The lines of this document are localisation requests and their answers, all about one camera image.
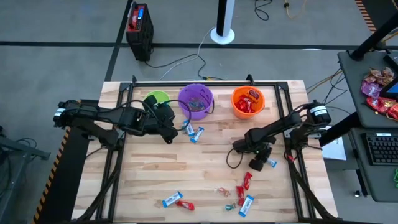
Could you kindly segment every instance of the black metal frame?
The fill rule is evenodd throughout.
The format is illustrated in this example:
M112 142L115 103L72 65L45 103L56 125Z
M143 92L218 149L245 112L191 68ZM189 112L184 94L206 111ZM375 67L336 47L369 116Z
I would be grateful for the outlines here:
M206 86L208 86L208 87L212 87L212 86L242 86L242 85L274 87L280 118L284 117L284 108L282 105L282 98L281 98L280 90L283 90L285 93L288 111L291 112L293 110L292 102L290 99L289 87L288 87L287 82L256 82L255 83L252 76L248 75L246 82L245 81L242 81L242 82L203 81L202 83L205 83ZM133 77L132 83L120 83L117 106L119 106L122 103L123 94L126 90L128 90L127 101L130 101L132 99L132 93L133 93L133 90L135 87L162 87L162 86L184 87L189 84L192 84L192 82L137 82L136 78ZM101 191L97 195L97 197L94 199L94 201L90 205L90 207L88 208L88 210L90 209L91 211L93 211L93 209L96 209L97 212L96 212L95 219L94 220L77 220L72 223L81 224L81 223L112 223L113 222L116 196L117 196L117 191L118 191L118 182L119 182L119 176L120 176L120 171L121 171L121 161L123 159L123 150L124 150L125 139L126 139L126 137L123 138L123 141L121 142L121 145L120 145L119 149L117 150L118 158L116 160L115 168L110 176L109 176L109 173L111 170L111 161L112 161L112 156L113 156L114 150L108 150L108 154L106 156L103 180L102 180L102 184L101 184ZM286 145L286 143L288 142L288 139L284 138L284 141L285 141L285 145ZM307 177L307 172L305 170L305 164L304 164L304 159L303 159L302 153L298 154L298 164L300 166L300 174L303 177L303 181L305 182L305 184L308 185L308 177ZM300 200L300 192L299 192L299 188L297 185L297 181L295 178L293 178L293 174L292 174L293 171L292 171L291 166L294 166L294 164L289 163L289 172L290 172L290 177L291 177L291 181L292 181L292 190L293 190L293 195L294 195L294 200L295 200L297 216L298 216L299 220L302 220L302 219L306 219L306 218L304 217L304 214L303 214L302 203ZM113 187L112 187L112 193L111 193L111 197L110 197L108 217L102 218L105 195L106 195L107 191L110 189L111 185L113 185ZM310 216L309 219L314 219L314 218L316 218L314 207L311 204L311 202L307 196L306 196L306 200L307 200L307 207L308 207L309 216Z

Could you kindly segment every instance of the wooden tabletop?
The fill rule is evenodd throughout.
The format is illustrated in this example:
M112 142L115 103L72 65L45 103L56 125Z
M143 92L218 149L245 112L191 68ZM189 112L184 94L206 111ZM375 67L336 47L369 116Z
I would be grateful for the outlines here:
M289 80L289 90L293 107L308 102L304 82ZM116 106L119 82L105 82L99 106ZM201 121L192 121L194 129L201 126L205 132L196 144L190 138L179 133L168 145L158 135L144 137L127 136L124 147L121 178L115 209L115 222L273 222L297 221L292 184L287 161L283 158L285 150L281 134L273 147L271 159L278 164L273 169L264 164L261 172L249 168L254 154L245 154L237 169L226 165L226 155L233 141L242 139L250 128L263 127L279 119L274 87L258 87L266 98L265 108L253 119L239 120L232 113L231 94L235 87L211 87L215 99L215 110ZM143 100L152 90L163 90L171 99L176 99L180 87L134 88L133 99ZM287 114L285 96L282 94L284 111ZM140 103L133 103L142 108ZM176 117L175 127L180 127L186 119L178 107L171 104ZM104 128L111 125L100 123ZM311 139L310 145L319 147L318 141ZM88 153L99 148L99 142L89 145ZM322 152L306 148L303 157L307 168L310 187L319 201L332 214L337 216L333 194L331 192ZM73 218L79 217L100 191L106 150L99 151L85 162L80 188L75 203ZM240 154L232 152L231 165L239 162ZM252 175L251 186L245 195L254 197L254 203L243 218L238 215L239 207L227 211L227 204L237 202L236 186L241 185L244 174ZM224 187L231 191L226 198L215 192L215 187ZM171 205L164 208L161 201L176 191L183 194L183 200L195 204L195 211ZM304 196L302 204L307 213ZM106 200L104 215L108 211Z

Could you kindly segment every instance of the keyboard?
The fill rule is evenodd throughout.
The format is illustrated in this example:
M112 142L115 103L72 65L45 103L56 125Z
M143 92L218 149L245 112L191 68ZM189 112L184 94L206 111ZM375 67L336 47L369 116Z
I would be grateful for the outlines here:
M371 165L398 166L398 135L377 136L376 133L367 133L363 138Z

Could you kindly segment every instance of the white paper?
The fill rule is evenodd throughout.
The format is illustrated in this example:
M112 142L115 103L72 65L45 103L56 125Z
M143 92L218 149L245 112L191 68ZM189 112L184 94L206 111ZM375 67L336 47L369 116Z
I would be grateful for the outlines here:
M323 158L325 159L339 159L347 160L346 152L344 150L343 138L335 139L331 143L322 147Z

